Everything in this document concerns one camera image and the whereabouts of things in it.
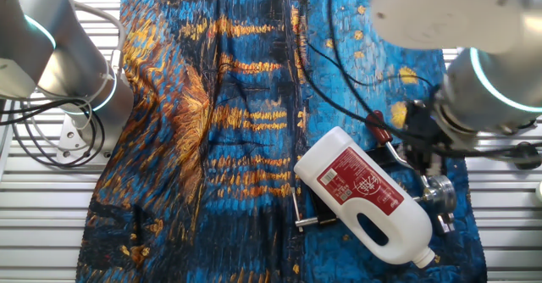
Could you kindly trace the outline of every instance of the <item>bottle label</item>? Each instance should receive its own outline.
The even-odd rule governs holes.
[[[405,200],[351,147],[348,147],[319,177],[324,188],[339,203],[364,198],[390,215]]]

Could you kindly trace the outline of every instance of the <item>blue led ring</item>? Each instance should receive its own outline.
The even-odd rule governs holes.
[[[487,76],[485,76],[485,73],[482,70],[482,64],[480,63],[478,49],[471,48],[471,63],[473,64],[474,73],[476,73],[476,76],[480,80],[480,83],[482,83],[482,85],[485,87],[485,89],[488,90],[489,93],[491,93],[494,97],[498,98],[501,102],[503,102],[506,105],[512,106],[514,108],[520,109],[522,111],[526,111],[530,113],[542,113],[542,108],[527,106],[527,105],[523,105],[515,101],[512,101],[511,99],[509,99],[508,97],[505,97],[505,95],[500,93],[493,85],[491,85]]]
[[[93,108],[92,111],[96,112],[100,108],[104,107],[109,101],[111,101],[111,99],[113,98],[113,95],[115,94],[116,90],[117,90],[117,75],[113,72],[113,89],[111,90],[111,93],[109,93],[108,98],[106,98],[100,105]],[[64,112],[66,114],[77,114],[77,115],[83,114],[83,113],[72,113],[72,112],[69,112],[67,110],[64,110]]]
[[[53,50],[57,48],[57,42],[54,40],[54,37],[49,33],[47,29],[43,27],[43,25],[40,25],[37,21],[33,20],[30,16],[25,15],[26,21],[28,21],[31,25],[34,25],[36,29],[41,31],[48,39],[51,41],[53,45]]]

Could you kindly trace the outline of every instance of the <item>red handle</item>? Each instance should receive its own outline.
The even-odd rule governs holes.
[[[384,122],[384,115],[381,111],[375,110],[373,111],[373,114],[375,114],[377,117],[379,117],[379,121],[377,121],[371,114],[367,116],[367,120],[373,123],[382,124]],[[371,131],[373,136],[376,138],[376,141],[384,145],[386,142],[391,142],[393,140],[393,137],[387,130],[380,129],[376,126],[372,125],[366,125],[367,128]]]

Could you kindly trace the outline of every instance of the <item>blue fabric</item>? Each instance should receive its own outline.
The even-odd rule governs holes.
[[[299,70],[297,31],[331,55],[324,3],[311,0],[307,29],[297,0],[122,0],[135,106],[91,200],[78,282],[485,280],[459,160],[449,161],[457,232],[433,238],[439,261],[427,269],[384,264],[342,224],[305,234],[294,226],[290,189],[298,190],[304,216],[310,205],[293,167],[318,138],[339,125],[363,148],[375,146]],[[368,3],[335,0],[348,70],[369,82],[412,72],[439,82],[442,53],[379,39]],[[303,52],[324,92],[364,115],[337,69]],[[406,78],[358,89],[395,124],[402,101],[428,94]],[[418,194],[412,173],[392,176]]]

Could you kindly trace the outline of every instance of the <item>metal grating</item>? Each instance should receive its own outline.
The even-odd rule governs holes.
[[[120,0],[78,1],[119,16]],[[118,32],[104,20],[83,13],[78,16],[109,58]],[[457,50],[446,49],[444,55],[448,66]],[[60,110],[42,114],[38,120],[47,136],[58,139],[64,121]],[[19,132],[26,134],[21,125]],[[487,135],[481,144],[542,140],[542,127],[512,139]],[[0,283],[72,283],[86,210],[103,167],[51,169],[29,158],[15,141],[7,143],[8,157],[7,148],[0,148],[0,174],[5,168],[0,181]],[[51,147],[46,150],[56,154]],[[489,280],[542,283],[542,204],[534,198],[542,169],[526,175],[485,159],[469,159],[467,166]]]

